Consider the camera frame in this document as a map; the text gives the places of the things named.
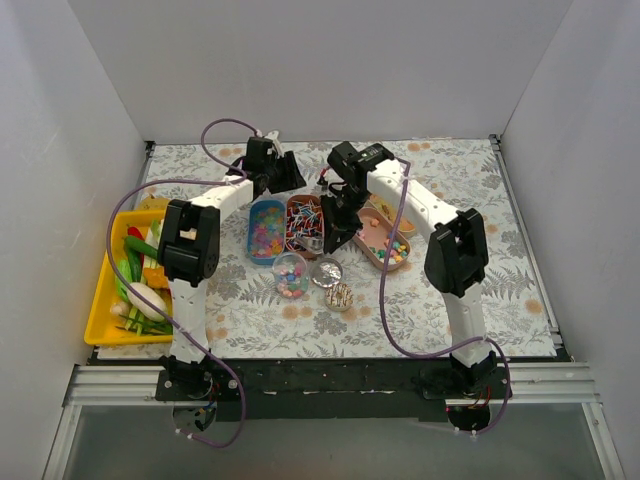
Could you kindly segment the pink lollipop tray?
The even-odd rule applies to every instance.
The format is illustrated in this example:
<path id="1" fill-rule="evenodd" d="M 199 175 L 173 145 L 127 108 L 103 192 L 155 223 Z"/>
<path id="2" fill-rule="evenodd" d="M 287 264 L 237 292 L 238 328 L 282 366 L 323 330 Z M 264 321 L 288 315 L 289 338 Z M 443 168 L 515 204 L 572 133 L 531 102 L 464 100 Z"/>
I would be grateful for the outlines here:
<path id="1" fill-rule="evenodd" d="M 320 199 L 310 194 L 290 197 L 286 202 L 285 218 L 285 246 L 287 249 L 300 254 L 307 260 L 314 259 L 316 254 L 306 250 L 294 239 L 299 236 L 323 239 L 324 225 Z"/>

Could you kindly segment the blue candy tray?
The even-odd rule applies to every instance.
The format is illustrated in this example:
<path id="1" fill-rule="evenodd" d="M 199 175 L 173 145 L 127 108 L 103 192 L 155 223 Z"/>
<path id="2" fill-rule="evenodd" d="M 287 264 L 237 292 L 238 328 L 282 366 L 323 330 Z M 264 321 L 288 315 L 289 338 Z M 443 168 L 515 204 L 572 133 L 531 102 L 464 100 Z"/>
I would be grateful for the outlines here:
<path id="1" fill-rule="evenodd" d="M 285 251 L 286 210 L 276 199 L 255 202 L 249 212 L 247 254 L 257 265 L 272 265 Z"/>

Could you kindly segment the clear glass jar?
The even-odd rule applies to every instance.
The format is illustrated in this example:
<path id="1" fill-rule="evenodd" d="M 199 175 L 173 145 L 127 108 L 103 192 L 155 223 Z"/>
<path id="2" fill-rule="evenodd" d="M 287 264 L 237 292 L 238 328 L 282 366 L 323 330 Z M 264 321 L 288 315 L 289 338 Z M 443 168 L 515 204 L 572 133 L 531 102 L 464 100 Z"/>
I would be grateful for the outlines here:
<path id="1" fill-rule="evenodd" d="M 272 265 L 276 291 L 286 299 L 299 299 L 309 288 L 306 260 L 296 252 L 279 255 Z"/>

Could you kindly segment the beige gummy candy tray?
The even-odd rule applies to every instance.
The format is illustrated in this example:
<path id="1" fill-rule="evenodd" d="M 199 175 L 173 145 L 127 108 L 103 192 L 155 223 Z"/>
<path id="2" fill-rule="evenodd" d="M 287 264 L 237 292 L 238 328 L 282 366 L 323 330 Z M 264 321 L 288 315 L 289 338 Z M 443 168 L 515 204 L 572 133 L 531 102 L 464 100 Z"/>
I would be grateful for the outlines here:
<path id="1" fill-rule="evenodd" d="M 379 196 L 372 195 L 369 199 L 371 205 L 377 209 L 391 224 L 394 224 L 397 217 L 397 208 Z M 404 216 L 401 217 L 398 231 L 405 237 L 410 238 L 416 234 L 415 226 Z"/>

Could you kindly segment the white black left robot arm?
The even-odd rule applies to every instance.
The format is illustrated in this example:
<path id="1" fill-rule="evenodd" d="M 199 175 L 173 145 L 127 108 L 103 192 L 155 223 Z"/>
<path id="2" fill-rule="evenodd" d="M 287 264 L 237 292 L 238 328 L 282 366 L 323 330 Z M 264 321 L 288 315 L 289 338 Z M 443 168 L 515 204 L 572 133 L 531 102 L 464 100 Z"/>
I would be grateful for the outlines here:
<path id="1" fill-rule="evenodd" d="M 191 200 L 169 202 L 158 261 L 169 280 L 173 339 L 162 359 L 168 380 L 190 399 L 209 395 L 214 385 L 208 358 L 205 300 L 220 256 L 220 227 L 236 210 L 264 192 L 282 193 L 306 185 L 294 153 L 267 137 L 252 137 L 244 157 L 224 178 Z"/>

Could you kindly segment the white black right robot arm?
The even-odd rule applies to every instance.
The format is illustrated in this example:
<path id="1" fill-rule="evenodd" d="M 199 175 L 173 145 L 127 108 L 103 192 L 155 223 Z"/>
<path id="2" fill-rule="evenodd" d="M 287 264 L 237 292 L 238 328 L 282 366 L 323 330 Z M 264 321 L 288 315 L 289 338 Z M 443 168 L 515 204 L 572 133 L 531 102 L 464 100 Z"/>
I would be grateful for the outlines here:
<path id="1" fill-rule="evenodd" d="M 342 142 L 327 162 L 340 180 L 321 197 L 324 253 L 336 251 L 362 229 L 358 213 L 371 195 L 396 203 L 398 215 L 427 244 L 424 272 L 442 295 L 451 330 L 453 344 L 444 353 L 452 364 L 453 387 L 464 397 L 479 395 L 497 364 L 481 302 L 489 261 L 482 215 L 445 203 L 411 177 L 408 161 L 379 143 L 358 151 Z"/>

